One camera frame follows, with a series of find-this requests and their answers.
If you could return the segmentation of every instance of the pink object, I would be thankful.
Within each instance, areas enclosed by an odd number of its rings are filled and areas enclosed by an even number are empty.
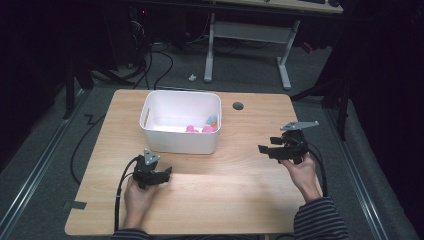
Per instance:
[[[215,132],[215,128],[209,125],[206,125],[203,129],[202,132]]]
[[[194,129],[193,125],[188,125],[186,128],[186,132],[199,132],[199,130]]]

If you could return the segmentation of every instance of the black tape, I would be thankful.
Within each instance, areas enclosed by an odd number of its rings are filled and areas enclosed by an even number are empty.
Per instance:
[[[78,201],[71,201],[71,200],[67,200],[65,201],[65,203],[63,204],[63,209],[81,209],[84,210],[85,206],[87,205],[86,202],[78,202]]]

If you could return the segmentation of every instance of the wrist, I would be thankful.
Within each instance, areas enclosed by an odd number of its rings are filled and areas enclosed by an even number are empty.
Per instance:
[[[123,224],[123,228],[124,229],[128,229],[128,228],[137,228],[140,229],[141,228],[141,216],[133,216],[131,214],[128,214],[125,217],[124,220],[124,224]]]
[[[311,202],[311,201],[321,197],[321,194],[318,191],[318,188],[316,188],[316,187],[301,188],[300,192],[302,193],[302,196],[303,196],[303,199],[305,200],[305,203]]]

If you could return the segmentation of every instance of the hole in table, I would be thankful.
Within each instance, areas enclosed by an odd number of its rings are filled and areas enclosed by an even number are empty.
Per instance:
[[[243,110],[243,108],[244,108],[244,105],[243,105],[243,103],[241,103],[241,102],[235,102],[235,103],[233,103],[233,108],[235,109],[235,110]]]

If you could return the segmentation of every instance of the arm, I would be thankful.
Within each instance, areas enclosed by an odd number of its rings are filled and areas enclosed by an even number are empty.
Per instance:
[[[141,230],[141,223],[157,188],[158,185],[154,185],[143,190],[138,187],[137,181],[134,181],[132,177],[128,178],[124,195],[127,215],[122,229],[116,231],[111,239],[149,239],[149,235]]]
[[[295,165],[280,161],[289,171],[294,185],[302,193],[305,205],[294,218],[296,239],[349,239],[346,224],[329,197],[321,197],[316,184],[315,162],[309,153]]]

